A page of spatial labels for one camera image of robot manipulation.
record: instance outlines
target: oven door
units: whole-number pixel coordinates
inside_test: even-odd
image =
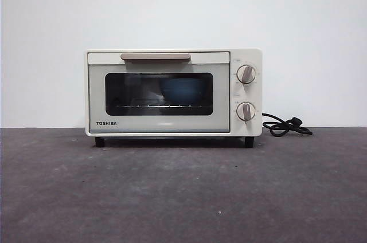
[[[90,133],[229,132],[229,53],[88,54]]]

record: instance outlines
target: oven foot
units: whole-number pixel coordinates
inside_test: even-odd
[[[104,147],[104,138],[95,137],[95,140],[96,140],[96,147]]]
[[[253,140],[255,137],[245,137],[245,147],[253,148]]]

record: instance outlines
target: concrete floor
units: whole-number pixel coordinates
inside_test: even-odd
[[[238,140],[2,129],[1,242],[367,242],[367,128]]]

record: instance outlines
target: toshiba logo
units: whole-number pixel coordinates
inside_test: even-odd
[[[115,121],[97,121],[97,125],[99,126],[117,126],[117,122]]]

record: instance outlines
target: blue bowl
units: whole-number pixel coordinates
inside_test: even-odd
[[[161,79],[160,87],[166,101],[173,105],[195,105],[202,99],[205,91],[202,79]]]

